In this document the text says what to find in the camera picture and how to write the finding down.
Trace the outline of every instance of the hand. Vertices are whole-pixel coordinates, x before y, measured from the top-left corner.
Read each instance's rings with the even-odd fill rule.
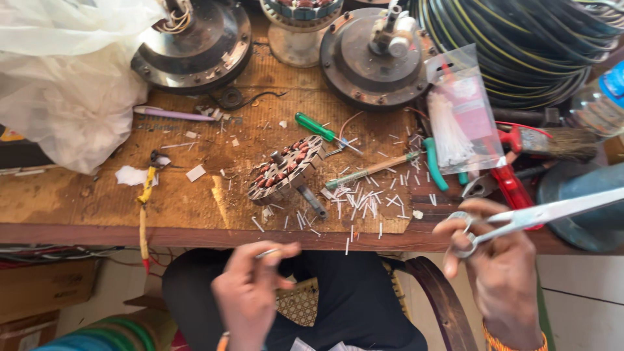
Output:
[[[256,259],[271,249],[279,251]],[[281,259],[300,251],[299,243],[281,245],[271,241],[234,250],[223,274],[212,282],[224,326],[230,332],[229,351],[260,351],[275,320],[275,289],[295,286],[279,276],[277,266]]]
[[[474,217],[489,217],[506,212],[506,206],[485,199],[464,201],[460,210]],[[469,250],[470,240],[463,234],[466,222],[450,219],[433,230],[451,236],[451,247],[444,256],[444,275],[454,278],[461,259],[452,250]],[[494,230],[489,224],[473,223],[475,235]],[[539,349],[544,341],[537,312],[537,273],[535,246],[524,232],[513,232],[481,243],[466,259],[466,269],[477,308],[484,316],[492,336],[514,350]]]

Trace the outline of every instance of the plastic bottle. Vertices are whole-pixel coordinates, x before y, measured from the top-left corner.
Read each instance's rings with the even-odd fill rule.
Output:
[[[566,122],[601,139],[624,133],[624,61],[574,95]]]

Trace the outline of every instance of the wrist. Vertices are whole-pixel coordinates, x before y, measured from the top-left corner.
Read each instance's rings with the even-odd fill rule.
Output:
[[[262,350],[263,340],[250,340],[249,337],[237,337],[230,334],[228,343],[228,351],[260,351]]]
[[[538,350],[544,345],[537,313],[514,318],[484,318],[488,333],[513,350]]]

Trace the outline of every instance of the plastic bag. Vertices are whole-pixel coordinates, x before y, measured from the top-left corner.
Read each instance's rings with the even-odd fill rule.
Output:
[[[130,69],[156,0],[0,0],[0,124],[90,174],[123,143],[147,85]]]
[[[442,174],[506,165],[475,44],[425,61],[431,129]]]

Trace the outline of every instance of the black and yellow wire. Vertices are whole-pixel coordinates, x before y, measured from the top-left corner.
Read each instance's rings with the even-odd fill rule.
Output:
[[[412,0],[411,14],[439,52],[476,43],[490,103],[556,105],[585,82],[624,33],[609,1]]]

